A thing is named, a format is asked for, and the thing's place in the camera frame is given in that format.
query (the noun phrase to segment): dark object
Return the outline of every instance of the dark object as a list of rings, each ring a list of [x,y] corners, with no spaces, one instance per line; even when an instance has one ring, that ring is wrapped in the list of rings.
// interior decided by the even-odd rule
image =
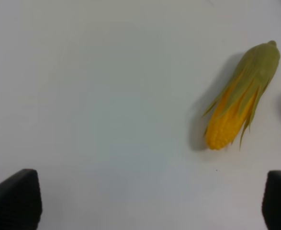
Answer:
[[[281,230],[281,171],[268,173],[262,213],[269,230]]]
[[[35,230],[41,213],[36,170],[23,169],[0,184],[0,230]]]

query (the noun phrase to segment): husk tip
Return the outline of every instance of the husk tip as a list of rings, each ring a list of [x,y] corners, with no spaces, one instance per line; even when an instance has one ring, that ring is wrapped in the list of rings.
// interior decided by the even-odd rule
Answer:
[[[268,42],[268,44],[270,44],[270,45],[272,45],[272,46],[275,46],[275,47],[276,47],[276,42],[275,42],[275,41],[273,41],[273,40],[269,41],[269,42]]]

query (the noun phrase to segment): ear of corn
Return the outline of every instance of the ear of corn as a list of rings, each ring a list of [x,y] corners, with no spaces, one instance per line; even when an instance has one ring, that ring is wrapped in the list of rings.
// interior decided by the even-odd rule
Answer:
[[[205,132],[210,149],[219,150],[233,142],[243,124],[243,134],[250,127],[259,99],[273,78],[280,60],[275,41],[248,50],[237,65],[232,78],[208,107],[217,105]]]

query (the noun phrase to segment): white surface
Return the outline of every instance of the white surface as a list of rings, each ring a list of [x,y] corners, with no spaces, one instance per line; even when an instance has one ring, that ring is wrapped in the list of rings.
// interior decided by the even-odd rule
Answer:
[[[241,151],[199,115],[271,39],[281,0],[0,0],[0,181],[38,170],[40,230],[266,229],[281,62]]]

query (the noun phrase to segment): corn cob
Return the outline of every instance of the corn cob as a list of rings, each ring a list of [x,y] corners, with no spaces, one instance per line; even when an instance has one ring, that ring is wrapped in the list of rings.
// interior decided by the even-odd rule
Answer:
[[[243,124],[242,137],[253,121],[259,99],[273,78],[280,60],[275,41],[248,50],[237,65],[224,90],[205,111],[217,104],[205,132],[205,140],[212,150],[232,143]]]

